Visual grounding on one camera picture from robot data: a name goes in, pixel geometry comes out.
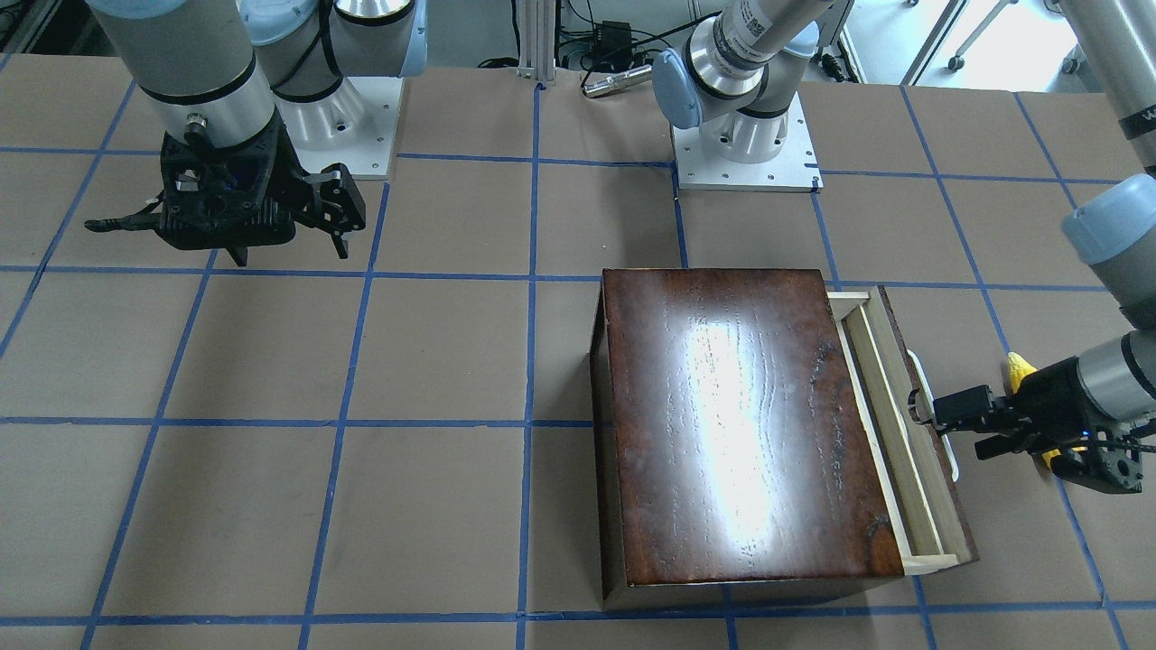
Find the black gripper idle side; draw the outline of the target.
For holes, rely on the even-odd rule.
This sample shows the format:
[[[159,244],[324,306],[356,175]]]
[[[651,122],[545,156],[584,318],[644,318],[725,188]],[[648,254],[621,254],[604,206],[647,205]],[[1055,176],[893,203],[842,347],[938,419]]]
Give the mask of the black gripper idle side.
[[[292,241],[304,217],[307,228],[329,234],[339,259],[347,260],[351,234],[366,226],[350,169],[334,163],[305,176],[280,116],[227,152],[199,155],[166,135],[160,164],[163,204],[126,217],[87,219],[86,230],[156,231],[179,250],[280,246]]]

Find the black gripper corn side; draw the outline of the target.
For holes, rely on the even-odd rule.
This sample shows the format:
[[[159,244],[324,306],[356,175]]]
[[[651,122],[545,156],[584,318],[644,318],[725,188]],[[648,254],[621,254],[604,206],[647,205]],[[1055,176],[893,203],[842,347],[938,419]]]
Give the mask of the black gripper corn side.
[[[1055,365],[1043,367],[1058,374],[1064,369],[1066,402],[1048,437],[1060,456],[1053,461],[1053,477],[1109,495],[1142,492],[1144,470],[1140,440],[1153,433],[1153,399],[1142,390],[1143,402],[1124,408],[1122,415],[1111,415],[1103,405],[1088,396],[1080,375],[1077,359],[1062,359]],[[933,400],[933,423],[938,433],[996,433],[975,441],[978,460],[1032,451],[1039,433],[1029,433],[1030,420],[1014,408],[1009,396],[995,396],[988,385],[966,387],[953,396]],[[1011,431],[1014,435],[1003,435]]]

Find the white idle arm base plate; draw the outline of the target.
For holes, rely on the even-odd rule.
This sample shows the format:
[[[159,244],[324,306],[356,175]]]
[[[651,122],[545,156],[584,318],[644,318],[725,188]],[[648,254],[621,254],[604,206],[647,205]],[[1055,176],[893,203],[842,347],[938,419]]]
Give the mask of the white idle arm base plate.
[[[276,99],[307,172],[344,164],[355,180],[388,180],[406,82],[401,77],[344,77],[312,102]]]

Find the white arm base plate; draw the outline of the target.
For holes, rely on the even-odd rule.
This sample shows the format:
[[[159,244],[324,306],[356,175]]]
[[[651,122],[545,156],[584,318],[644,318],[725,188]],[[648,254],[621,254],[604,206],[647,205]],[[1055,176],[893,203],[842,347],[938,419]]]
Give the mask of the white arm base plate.
[[[670,128],[680,189],[817,193],[825,187],[800,95],[785,115]]]

